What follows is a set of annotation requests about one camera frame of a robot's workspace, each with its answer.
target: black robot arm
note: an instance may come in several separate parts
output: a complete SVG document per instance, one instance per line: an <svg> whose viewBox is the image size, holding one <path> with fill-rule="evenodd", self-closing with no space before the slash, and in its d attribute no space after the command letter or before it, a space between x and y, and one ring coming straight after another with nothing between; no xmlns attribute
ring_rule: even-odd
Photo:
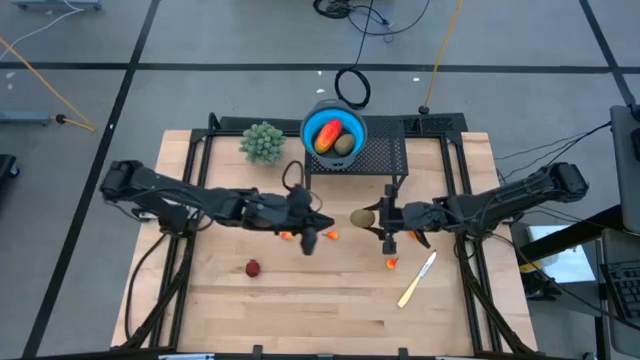
<svg viewBox="0 0 640 360"><path fill-rule="evenodd" d="M311 195L301 185L289 190L285 197L261 194L255 188L203 189L160 175L139 161L114 161L100 185L106 201L136 203L158 217L165 233L183 236L196 231L198 221L194 211L200 210L224 226L302 234L302 251L311 255L316 233L332 226L334 221L311 209Z"/></svg>
<svg viewBox="0 0 640 360"><path fill-rule="evenodd" d="M412 202L403 208L395 207L397 189L387 185L386 197L378 203L356 210L352 223L376 235L383 243L383 253L394 254L393 234L415 231L418 240L430 247L424 232L449 231L469 237L484 237L507 218L515 217L545 201L574 202L582 199L589 189L575 165L555 163L540 168L520 181L477 195L452 195L433 199L433 203ZM379 211L380 228L372 227Z"/></svg>

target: wooden table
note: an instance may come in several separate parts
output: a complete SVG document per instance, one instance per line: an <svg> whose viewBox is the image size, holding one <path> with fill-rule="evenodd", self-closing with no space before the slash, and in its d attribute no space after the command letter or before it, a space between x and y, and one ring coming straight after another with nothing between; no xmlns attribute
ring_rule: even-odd
<svg viewBox="0 0 640 360"><path fill-rule="evenodd" d="M182 177L189 137L190 131L165 132L156 171ZM473 192L498 186L487 134L463 133L463 140ZM300 140L287 140L281 165L275 168L248 164L238 152L239 141L214 138L206 187L255 186L261 192L285 194L281 175L289 161L304 159ZM450 154L456 188L461 189L453 147ZM407 156L409 176L400 190L399 206L447 194L438 140L407 139ZM438 257L409 304L399 309L396 302L432 250L400 233L396 235L399 261L395 270L388 270L381 242L349 222L351 211L375 203L389 182L389 177L381 176L314 176L312 190L324 201L322 213L335 218L333 230L340 238L320 236L311 257L302 255L299 237L286 241L270 233L220 225L199 233L178 350L250 353L253 345L261 344L265 353L280 354L383 355L406 347L411 355L472 355L454 236L427 234ZM497 232L509 236L506 228ZM158 237L157 224L142 225L132 269ZM132 331L157 300L167 244L146 260L138 274ZM498 239L487 239L484 249L496 307L523 342L535 349L513 249ZM244 273L250 259L262 266L257 278ZM490 349L486 316L476 304L483 347ZM123 309L124 298L114 345L125 340ZM169 309L161 344L168 338L173 306Z"/></svg>

